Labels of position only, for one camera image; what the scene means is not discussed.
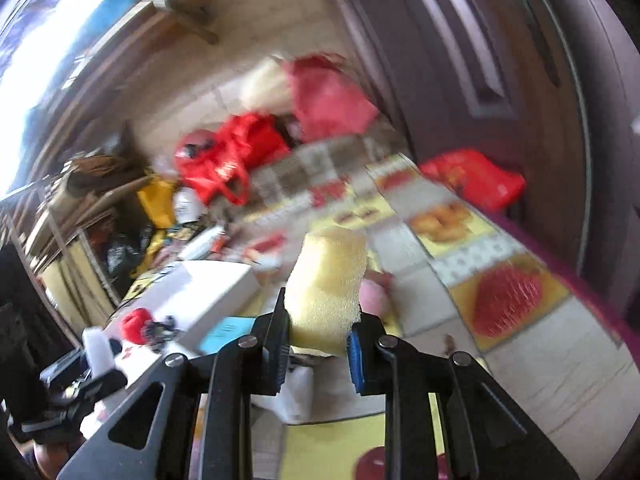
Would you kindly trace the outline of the white foam sponge block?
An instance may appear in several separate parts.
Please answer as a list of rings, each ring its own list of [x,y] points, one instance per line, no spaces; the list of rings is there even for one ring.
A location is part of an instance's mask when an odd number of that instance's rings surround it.
[[[93,378],[101,377],[115,367],[110,340],[98,326],[85,328],[82,332],[82,342]]]

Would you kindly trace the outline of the pink plush toy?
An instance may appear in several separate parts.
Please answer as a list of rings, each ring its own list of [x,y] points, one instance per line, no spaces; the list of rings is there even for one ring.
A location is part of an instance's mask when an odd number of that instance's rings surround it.
[[[364,272],[359,287],[361,311],[384,318],[390,312],[390,289],[394,276],[387,272],[368,269]]]

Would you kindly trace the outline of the black plastic bag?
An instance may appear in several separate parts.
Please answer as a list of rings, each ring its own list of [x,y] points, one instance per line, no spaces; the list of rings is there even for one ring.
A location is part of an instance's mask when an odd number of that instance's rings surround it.
[[[134,232],[111,232],[106,242],[106,273],[112,284],[125,278],[133,280],[145,268],[146,250],[151,243],[154,228],[149,224]]]

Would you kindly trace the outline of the fruit pattern tablecloth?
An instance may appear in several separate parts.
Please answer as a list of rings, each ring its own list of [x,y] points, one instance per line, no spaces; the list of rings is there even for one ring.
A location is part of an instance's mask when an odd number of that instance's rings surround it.
[[[384,323],[417,349],[441,356],[461,350],[487,367],[583,479],[597,479],[620,454],[639,414],[639,372],[617,330],[598,307],[549,263],[484,214],[465,219],[462,240],[438,244],[412,220],[451,205],[454,194],[394,155],[247,214],[224,262],[248,264],[262,291],[235,316],[269,311],[314,230],[341,226],[367,237],[372,269],[394,276]],[[142,275],[122,300],[140,295],[157,274]],[[512,266],[539,282],[530,311],[496,336],[475,325],[480,281]]]

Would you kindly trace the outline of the cyan sponge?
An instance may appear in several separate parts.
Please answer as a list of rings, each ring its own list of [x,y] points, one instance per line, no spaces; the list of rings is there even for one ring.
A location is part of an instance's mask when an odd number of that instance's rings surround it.
[[[226,344],[248,335],[253,328],[254,318],[228,316],[212,328],[198,344],[198,351],[204,356],[217,353]]]

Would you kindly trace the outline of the red plastic bag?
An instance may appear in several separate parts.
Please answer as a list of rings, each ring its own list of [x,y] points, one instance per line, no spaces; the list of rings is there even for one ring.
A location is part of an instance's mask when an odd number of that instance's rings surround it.
[[[317,53],[282,63],[303,143],[366,133],[380,114],[342,72],[343,61],[341,55]]]

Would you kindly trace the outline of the dark wooden door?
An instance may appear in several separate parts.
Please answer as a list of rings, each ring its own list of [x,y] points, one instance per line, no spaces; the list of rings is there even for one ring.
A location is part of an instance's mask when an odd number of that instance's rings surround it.
[[[518,223],[639,313],[639,10],[629,0],[330,0],[411,155],[526,181]]]

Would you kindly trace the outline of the yellow sponge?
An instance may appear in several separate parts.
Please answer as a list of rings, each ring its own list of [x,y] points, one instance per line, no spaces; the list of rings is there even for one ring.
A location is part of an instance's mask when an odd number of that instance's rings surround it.
[[[306,234],[284,294],[295,352],[346,353],[352,324],[360,320],[359,289],[367,267],[363,234],[338,226]]]

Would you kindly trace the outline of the red plush apple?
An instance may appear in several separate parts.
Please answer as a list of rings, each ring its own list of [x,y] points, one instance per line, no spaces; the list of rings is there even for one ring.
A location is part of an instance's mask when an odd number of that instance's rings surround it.
[[[145,308],[131,310],[119,322],[120,334],[133,344],[145,344],[144,326],[152,321],[152,314]]]

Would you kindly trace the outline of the red fabric tote bag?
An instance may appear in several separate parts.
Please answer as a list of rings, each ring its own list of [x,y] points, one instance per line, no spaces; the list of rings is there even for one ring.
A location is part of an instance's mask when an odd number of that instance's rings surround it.
[[[197,158],[179,160],[174,154],[182,182],[204,205],[218,195],[232,205],[245,205],[250,172],[291,153],[271,115],[231,115],[214,133],[215,145]]]

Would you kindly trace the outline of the plaid covered cushion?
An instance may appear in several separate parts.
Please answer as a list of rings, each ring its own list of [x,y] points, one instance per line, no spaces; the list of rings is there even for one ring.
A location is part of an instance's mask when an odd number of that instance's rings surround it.
[[[299,145],[291,154],[250,174],[250,194],[245,205],[257,209],[350,176],[370,162],[401,153],[410,155],[406,136],[386,119],[377,119],[365,134],[337,136]]]

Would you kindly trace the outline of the grey plush toy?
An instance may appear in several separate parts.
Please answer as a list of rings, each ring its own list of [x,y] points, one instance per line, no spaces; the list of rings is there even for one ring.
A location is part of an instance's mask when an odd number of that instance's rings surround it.
[[[160,354],[166,344],[174,340],[180,333],[177,321],[172,315],[167,315],[163,321],[145,321],[142,327],[144,343],[154,352]]]

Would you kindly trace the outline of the red bag by door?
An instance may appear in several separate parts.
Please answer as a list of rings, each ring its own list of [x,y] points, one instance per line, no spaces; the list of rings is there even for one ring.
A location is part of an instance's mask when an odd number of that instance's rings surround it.
[[[479,151],[462,148],[421,162],[427,179],[439,182],[476,208],[500,212],[515,204],[526,188],[518,172],[495,165]]]

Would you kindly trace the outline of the white cardboard box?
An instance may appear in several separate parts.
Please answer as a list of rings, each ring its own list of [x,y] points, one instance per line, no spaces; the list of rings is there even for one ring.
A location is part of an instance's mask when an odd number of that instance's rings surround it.
[[[155,321],[175,319],[178,335],[164,345],[165,354],[200,353],[198,346],[224,318],[235,316],[262,291],[253,269],[245,263],[193,260],[171,263],[149,286],[121,307],[104,328],[122,336],[124,316],[143,308]]]

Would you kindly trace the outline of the cream foam roll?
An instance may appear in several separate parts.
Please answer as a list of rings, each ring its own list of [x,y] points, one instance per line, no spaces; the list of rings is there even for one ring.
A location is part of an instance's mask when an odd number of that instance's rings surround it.
[[[291,114],[294,100],[283,61],[263,58],[243,78],[239,100],[244,110],[275,115]]]

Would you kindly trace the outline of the yellow shopping bag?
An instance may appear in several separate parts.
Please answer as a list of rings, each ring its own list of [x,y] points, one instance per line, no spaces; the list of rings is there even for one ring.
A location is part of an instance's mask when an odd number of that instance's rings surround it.
[[[137,190],[138,200],[143,210],[157,229],[166,230],[175,224],[174,206],[172,206],[175,189],[174,182],[153,176],[146,185]]]

